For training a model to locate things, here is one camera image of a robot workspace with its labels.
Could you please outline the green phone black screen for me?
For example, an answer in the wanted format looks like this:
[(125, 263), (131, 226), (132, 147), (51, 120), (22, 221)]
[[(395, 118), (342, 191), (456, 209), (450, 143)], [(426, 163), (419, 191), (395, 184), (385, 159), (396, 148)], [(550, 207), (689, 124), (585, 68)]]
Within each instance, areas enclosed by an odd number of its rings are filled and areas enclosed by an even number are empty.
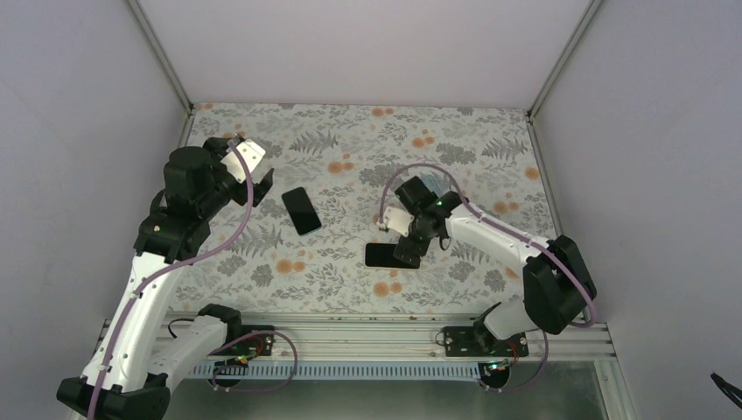
[(317, 211), (303, 187), (284, 192), (281, 199), (298, 235), (308, 235), (322, 228)]

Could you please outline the light blue phone case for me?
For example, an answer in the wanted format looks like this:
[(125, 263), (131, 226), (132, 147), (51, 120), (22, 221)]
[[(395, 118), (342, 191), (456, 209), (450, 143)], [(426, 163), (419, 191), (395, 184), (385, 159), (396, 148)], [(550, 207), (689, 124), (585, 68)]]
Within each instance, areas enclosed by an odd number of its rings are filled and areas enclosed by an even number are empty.
[(442, 197), (452, 189), (450, 180), (439, 173), (425, 173), (421, 174), (419, 178), (423, 181), (423, 184), (438, 197)]

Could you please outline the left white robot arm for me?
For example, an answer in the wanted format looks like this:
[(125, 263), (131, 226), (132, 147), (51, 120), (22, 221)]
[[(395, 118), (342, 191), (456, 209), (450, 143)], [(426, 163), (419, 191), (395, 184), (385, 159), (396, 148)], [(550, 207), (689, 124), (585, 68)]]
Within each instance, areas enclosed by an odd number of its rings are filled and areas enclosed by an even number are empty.
[(139, 226), (129, 278), (107, 332), (82, 373), (62, 380), (56, 397), (88, 419), (160, 419), (172, 393), (211, 352), (243, 342), (237, 310), (207, 305), (162, 351), (156, 338), (179, 286), (180, 271), (206, 260), (210, 223), (229, 203), (250, 212), (273, 184), (252, 179), (265, 149), (243, 136), (211, 137), (173, 151), (164, 187)]

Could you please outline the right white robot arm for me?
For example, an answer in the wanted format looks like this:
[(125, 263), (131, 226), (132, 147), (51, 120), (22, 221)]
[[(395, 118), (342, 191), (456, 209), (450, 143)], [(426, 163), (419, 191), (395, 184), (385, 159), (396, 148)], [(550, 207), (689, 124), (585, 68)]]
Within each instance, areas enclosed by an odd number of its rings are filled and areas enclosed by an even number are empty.
[(561, 234), (548, 239), (489, 217), (459, 190), (435, 194), (419, 178), (402, 183), (401, 207), (381, 205), (378, 227), (399, 235), (395, 258), (417, 263), (433, 241), (464, 243), (492, 256), (522, 280), (523, 293), (495, 303), (453, 337), (449, 356), (495, 356), (527, 332), (557, 335), (583, 311), (595, 314), (597, 290), (578, 245)]

